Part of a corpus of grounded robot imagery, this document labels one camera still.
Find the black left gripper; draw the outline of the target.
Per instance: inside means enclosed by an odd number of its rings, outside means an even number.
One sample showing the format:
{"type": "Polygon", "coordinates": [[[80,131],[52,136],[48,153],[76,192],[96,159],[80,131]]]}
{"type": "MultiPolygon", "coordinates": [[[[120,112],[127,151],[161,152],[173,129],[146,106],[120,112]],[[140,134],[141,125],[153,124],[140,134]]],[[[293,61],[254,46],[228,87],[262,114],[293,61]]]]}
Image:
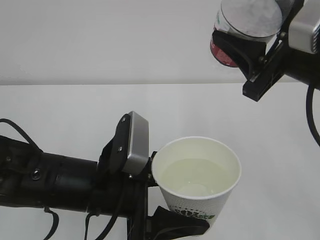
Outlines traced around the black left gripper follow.
{"type": "MultiPolygon", "coordinates": [[[[295,1],[296,9],[293,18],[306,2],[307,0],[295,1]]],[[[244,83],[242,94],[247,98],[259,101],[284,75],[306,84],[311,81],[316,83],[320,81],[320,51],[317,54],[310,54],[290,48],[289,26],[291,21],[281,24],[274,44],[263,58],[261,68],[244,83]]]]}

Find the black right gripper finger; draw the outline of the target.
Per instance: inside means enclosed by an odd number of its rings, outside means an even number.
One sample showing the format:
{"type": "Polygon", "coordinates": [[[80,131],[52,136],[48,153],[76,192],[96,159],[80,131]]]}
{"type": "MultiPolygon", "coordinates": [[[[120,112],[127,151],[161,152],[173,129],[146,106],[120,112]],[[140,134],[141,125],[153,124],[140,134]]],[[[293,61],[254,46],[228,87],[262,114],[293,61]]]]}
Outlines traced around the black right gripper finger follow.
{"type": "Polygon", "coordinates": [[[286,23],[292,20],[294,17],[294,13],[296,10],[296,1],[295,0],[276,0],[278,4],[281,14],[282,14],[282,22],[286,23]]]}
{"type": "Polygon", "coordinates": [[[259,58],[266,53],[266,43],[214,30],[211,35],[211,53],[220,64],[239,68],[249,80],[259,68],[259,58]]]}

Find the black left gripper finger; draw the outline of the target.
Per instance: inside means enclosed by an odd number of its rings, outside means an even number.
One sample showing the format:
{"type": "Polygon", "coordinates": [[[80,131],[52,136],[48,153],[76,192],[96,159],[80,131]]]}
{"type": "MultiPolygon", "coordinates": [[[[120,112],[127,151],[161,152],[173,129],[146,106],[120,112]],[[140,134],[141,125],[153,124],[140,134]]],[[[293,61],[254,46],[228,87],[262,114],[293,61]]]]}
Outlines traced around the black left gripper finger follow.
{"type": "Polygon", "coordinates": [[[175,240],[203,235],[210,224],[203,219],[184,216],[158,206],[146,220],[147,240],[175,240]]]}
{"type": "Polygon", "coordinates": [[[152,152],[151,156],[149,157],[148,164],[147,164],[147,186],[149,188],[158,186],[158,184],[154,178],[153,172],[152,172],[153,160],[154,160],[154,157],[156,156],[157,153],[158,153],[157,151],[152,152]]]}

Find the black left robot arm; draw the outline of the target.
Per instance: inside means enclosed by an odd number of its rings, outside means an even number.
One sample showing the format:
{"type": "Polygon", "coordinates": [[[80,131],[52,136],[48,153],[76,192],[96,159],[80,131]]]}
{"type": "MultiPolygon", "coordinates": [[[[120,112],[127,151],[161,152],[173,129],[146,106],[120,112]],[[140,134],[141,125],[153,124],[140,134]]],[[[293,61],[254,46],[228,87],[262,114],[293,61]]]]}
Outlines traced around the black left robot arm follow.
{"type": "MultiPolygon", "coordinates": [[[[284,75],[308,85],[306,118],[320,87],[320,3],[317,0],[224,0],[210,50],[222,65],[239,68],[244,96],[254,101],[284,75]]],[[[174,240],[207,232],[238,184],[238,156],[220,141],[189,136],[149,152],[149,123],[135,111],[122,116],[98,161],[43,152],[17,124],[24,141],[0,138],[0,204],[39,208],[59,224],[55,209],[109,215],[103,240],[118,217],[129,240],[174,240]]]]}

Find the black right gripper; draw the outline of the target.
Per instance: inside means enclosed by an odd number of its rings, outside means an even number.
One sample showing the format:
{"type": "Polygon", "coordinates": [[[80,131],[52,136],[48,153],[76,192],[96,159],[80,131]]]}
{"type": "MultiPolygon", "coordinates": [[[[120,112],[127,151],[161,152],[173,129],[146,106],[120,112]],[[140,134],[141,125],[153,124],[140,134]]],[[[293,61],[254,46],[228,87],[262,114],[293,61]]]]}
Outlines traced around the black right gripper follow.
{"type": "Polygon", "coordinates": [[[130,118],[129,113],[120,118],[113,138],[103,148],[97,163],[88,211],[92,216],[111,215],[98,235],[99,240],[107,237],[119,217],[127,219],[128,240],[147,240],[148,162],[139,175],[123,171],[128,156],[130,118]]]}

